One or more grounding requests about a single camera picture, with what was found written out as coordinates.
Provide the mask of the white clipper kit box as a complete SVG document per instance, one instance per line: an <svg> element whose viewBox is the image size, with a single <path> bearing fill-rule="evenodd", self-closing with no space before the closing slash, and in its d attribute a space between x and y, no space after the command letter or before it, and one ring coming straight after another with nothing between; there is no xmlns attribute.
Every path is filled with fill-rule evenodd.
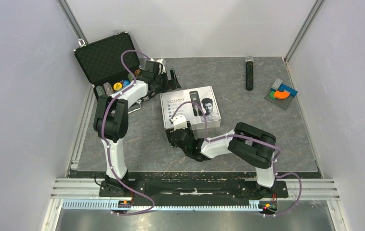
<svg viewBox="0 0 365 231"><path fill-rule="evenodd" d="M164 128L172 128L175 112L185 116L193 130L218 128L221 114L211 86L162 93L160 95Z"/></svg>

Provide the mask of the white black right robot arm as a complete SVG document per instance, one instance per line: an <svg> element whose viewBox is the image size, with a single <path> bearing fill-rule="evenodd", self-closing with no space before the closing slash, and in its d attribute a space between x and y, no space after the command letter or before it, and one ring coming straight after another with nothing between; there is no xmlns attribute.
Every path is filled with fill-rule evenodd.
<svg viewBox="0 0 365 231"><path fill-rule="evenodd" d="M230 132L218 137L195 138L190 124L185 128L166 130L169 143L180 148L183 153L198 162L211 160L217 156L234 154L255 167L257 192L262 196L271 195L275 189L275 173L273 167L276 136L239 122Z"/></svg>

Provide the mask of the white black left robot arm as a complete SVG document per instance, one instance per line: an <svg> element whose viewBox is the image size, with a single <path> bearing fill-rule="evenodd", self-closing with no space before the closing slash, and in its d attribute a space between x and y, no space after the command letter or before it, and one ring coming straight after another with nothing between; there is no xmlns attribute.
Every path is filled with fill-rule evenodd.
<svg viewBox="0 0 365 231"><path fill-rule="evenodd" d="M123 151L123 138L129 127L129 108L158 94L181 88L175 70L166 70L163 59L148 60L143 70L129 75L128 85L98 98L95 112L93 128L104 145L106 159L106 174L101 183L104 196L124 196L130 189Z"/></svg>

